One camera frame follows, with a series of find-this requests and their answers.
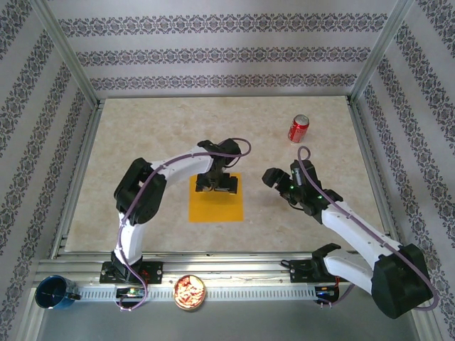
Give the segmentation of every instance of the beige table surface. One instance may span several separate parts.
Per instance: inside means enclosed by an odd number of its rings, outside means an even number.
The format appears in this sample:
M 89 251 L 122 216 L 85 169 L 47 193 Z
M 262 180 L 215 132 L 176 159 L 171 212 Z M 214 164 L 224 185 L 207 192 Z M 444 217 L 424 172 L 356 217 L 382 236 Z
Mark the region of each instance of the beige table surface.
M 323 187 L 382 229 L 344 97 L 108 99 L 65 250 L 113 250 L 119 228 L 113 193 L 135 158 L 157 161 L 228 137 L 253 147 L 231 170 L 242 174 L 244 222 L 190 223 L 185 180 L 166 189 L 144 251 L 313 251 L 330 242 L 352 249 L 262 183 L 268 168 L 289 172 L 299 145 L 287 132 L 300 113 L 310 118 L 304 143 Z

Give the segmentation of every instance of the blue mug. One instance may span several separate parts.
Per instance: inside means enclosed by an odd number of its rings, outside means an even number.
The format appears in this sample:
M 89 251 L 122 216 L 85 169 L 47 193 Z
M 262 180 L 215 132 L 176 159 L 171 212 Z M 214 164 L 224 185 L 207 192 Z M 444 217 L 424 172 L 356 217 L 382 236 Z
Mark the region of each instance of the blue mug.
M 36 289 L 35 302 L 45 309 L 63 309 L 80 300 L 76 283 L 54 275 L 44 279 Z

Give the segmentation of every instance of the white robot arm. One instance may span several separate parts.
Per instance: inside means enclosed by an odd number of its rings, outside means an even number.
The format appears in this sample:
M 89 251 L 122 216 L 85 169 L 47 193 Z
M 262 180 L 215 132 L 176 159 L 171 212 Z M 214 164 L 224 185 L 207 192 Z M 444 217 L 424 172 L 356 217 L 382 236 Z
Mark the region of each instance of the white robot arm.
M 303 161 L 302 166 L 311 182 L 321 189 L 321 182 L 311 161 Z M 342 236 L 357 251 L 357 254 L 348 253 L 336 244 L 316 250 L 311 268 L 306 270 L 310 271 L 312 278 L 338 276 L 350 281 L 369 293 L 378 308 L 390 318 L 397 318 L 433 297 L 431 289 L 419 274 L 402 260 L 406 258 L 423 276 L 429 278 L 420 249 L 413 244 L 403 246 L 377 231 L 355 214 L 333 190 L 322 191 L 331 199 L 327 200 L 309 183 L 298 161 L 291 164 L 291 174 L 270 168 L 262 180 L 264 184 L 277 189 L 293 208 L 304 211 Z M 282 265 L 288 267 L 289 262 L 284 261 Z M 299 269 L 294 267 L 292 270 L 295 273 Z
M 195 154 L 203 153 L 206 150 L 203 147 L 196 146 L 193 149 L 189 150 L 187 153 L 181 154 Z M 150 163 L 150 169 L 156 169 L 158 166 L 165 164 L 168 160 L 154 161 Z M 197 156 L 195 158 L 186 158 L 179 162 L 174 163 L 172 166 L 166 167 L 158 172 L 159 175 L 162 175 L 166 180 L 166 187 L 173 185 L 181 180 L 186 180 L 189 177 L 207 173 L 213 164 L 213 158 L 211 156 Z M 119 221 L 120 224 L 124 218 L 124 212 L 119 212 Z M 144 231 L 149 225 L 151 220 L 143 224 L 131 224 L 127 220 L 126 225 L 122 229 L 122 248 L 125 255 L 125 259 L 120 256 L 119 245 L 115 247 L 115 255 L 117 258 L 124 264 L 125 261 L 128 264 L 134 264 L 142 258 L 142 239 L 144 236 Z
M 136 272 L 141 267 L 144 231 L 158 212 L 166 187 L 198 175 L 197 192 L 215 190 L 236 193 L 237 178 L 224 170 L 242 155 L 246 154 L 241 154 L 234 139 L 226 139 L 219 144 L 201 141 L 188 152 L 167 160 L 149 163 L 143 158 L 136 159 L 114 192 L 120 221 L 119 239 L 111 254 L 115 276 L 126 283 L 134 280 L 128 267 Z M 125 221 L 124 217 L 130 208 L 131 212 Z

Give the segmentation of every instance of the yellow paper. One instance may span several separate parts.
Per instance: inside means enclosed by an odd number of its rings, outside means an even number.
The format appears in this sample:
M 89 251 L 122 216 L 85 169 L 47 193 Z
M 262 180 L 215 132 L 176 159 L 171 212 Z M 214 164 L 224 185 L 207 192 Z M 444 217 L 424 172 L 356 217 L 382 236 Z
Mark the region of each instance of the yellow paper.
M 231 173 L 238 178 L 237 194 L 226 192 L 196 192 L 196 179 L 190 178 L 190 222 L 242 222 L 243 194 L 240 173 Z

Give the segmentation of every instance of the soda can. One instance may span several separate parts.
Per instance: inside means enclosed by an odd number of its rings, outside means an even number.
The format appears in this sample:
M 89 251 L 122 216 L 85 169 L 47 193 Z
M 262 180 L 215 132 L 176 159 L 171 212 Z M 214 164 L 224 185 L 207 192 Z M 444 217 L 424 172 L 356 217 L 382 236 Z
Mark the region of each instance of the soda can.
M 297 115 L 292 120 L 291 128 L 289 129 L 289 140 L 295 143 L 300 143 L 305 137 L 306 131 L 310 126 L 310 120 L 303 114 Z

